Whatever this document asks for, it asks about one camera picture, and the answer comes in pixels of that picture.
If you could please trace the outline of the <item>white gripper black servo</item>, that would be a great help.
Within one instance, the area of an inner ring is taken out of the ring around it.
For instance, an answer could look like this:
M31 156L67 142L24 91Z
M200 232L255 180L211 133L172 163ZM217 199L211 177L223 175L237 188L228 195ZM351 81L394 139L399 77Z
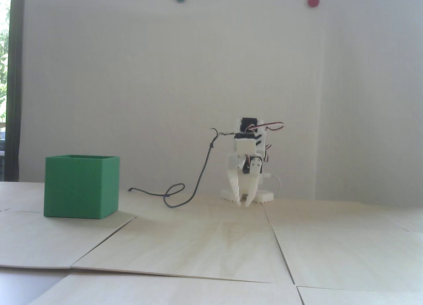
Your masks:
M245 207L249 207L255 199L259 180L263 175L263 155L260 153L234 153L227 156L227 176L234 196L234 202L240 206L238 175L250 175L248 195L245 201Z

